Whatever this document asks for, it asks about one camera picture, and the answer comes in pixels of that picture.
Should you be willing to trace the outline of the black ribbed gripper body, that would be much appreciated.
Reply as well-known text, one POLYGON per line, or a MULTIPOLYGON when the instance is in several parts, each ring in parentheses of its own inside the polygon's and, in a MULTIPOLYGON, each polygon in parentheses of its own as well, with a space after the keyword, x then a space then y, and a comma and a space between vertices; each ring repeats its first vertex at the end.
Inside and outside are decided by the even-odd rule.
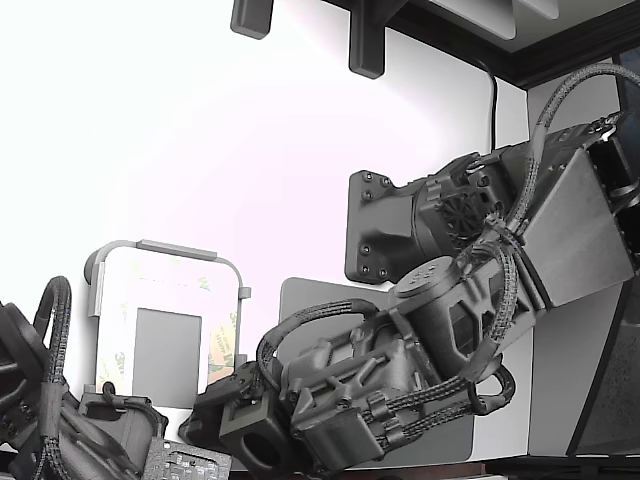
POLYGON ((416 441, 403 429, 424 419, 426 408, 393 410, 391 403, 440 380, 409 325, 369 320, 291 360, 280 399, 313 469, 345 470, 416 441))

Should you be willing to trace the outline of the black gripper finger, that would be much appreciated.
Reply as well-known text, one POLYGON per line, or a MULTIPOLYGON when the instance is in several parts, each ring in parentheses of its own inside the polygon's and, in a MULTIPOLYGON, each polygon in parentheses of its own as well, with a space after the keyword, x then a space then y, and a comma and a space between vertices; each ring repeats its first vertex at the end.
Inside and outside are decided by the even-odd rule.
POLYGON ((196 404, 179 426, 178 436, 188 445, 221 445, 219 439, 223 405, 196 404))

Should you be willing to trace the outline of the black blocky gripper body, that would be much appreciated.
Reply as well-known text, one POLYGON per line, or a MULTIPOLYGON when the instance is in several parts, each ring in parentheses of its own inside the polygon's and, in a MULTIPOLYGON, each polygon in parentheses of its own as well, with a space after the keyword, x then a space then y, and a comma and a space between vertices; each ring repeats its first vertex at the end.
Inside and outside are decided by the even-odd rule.
POLYGON ((169 424, 148 397, 119 395, 112 382, 104 384, 101 392, 87 386, 79 413, 128 452, 146 450, 153 437, 164 437, 169 424))

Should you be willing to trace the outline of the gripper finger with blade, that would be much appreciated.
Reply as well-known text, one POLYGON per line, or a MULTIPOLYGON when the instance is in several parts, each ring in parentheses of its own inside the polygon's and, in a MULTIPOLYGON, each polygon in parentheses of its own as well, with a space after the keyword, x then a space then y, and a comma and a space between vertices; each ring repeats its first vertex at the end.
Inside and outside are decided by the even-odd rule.
POLYGON ((263 393, 258 364, 248 361, 231 375, 209 384, 203 393, 197 395, 194 405, 216 406, 232 401, 257 400, 263 393))

